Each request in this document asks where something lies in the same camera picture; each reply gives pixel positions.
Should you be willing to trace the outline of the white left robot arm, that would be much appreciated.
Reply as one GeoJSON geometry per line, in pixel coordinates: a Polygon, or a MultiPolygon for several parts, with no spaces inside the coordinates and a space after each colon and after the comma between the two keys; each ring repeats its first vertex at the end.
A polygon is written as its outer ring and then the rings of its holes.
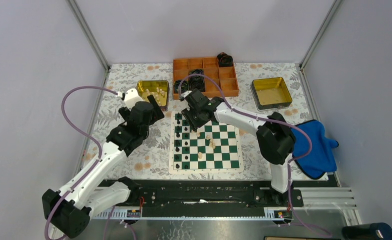
{"type": "Polygon", "coordinates": [[[46,225],[63,232],[61,239],[79,236],[94,216],[109,207],[123,202],[131,206],[138,201],[138,191],[123,179],[98,193],[95,189],[107,173],[143,143],[150,125],[164,118],[164,114],[156,101],[138,101],[131,108],[120,108],[119,113],[124,122],[107,135],[100,155],[59,190],[48,189],[42,196],[46,225]]]}

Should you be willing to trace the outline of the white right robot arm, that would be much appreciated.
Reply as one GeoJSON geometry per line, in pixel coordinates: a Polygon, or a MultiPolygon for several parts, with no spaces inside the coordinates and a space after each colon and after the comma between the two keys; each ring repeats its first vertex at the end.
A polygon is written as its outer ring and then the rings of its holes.
{"type": "Polygon", "coordinates": [[[267,116],[249,112],[233,107],[223,97],[209,99],[197,89],[182,93],[179,100],[188,105],[182,114],[194,131],[212,121],[234,126],[255,136],[261,155],[271,167],[271,201],[277,206],[283,206],[290,200],[292,180],[287,164],[296,139],[281,114],[274,112],[267,116]]]}

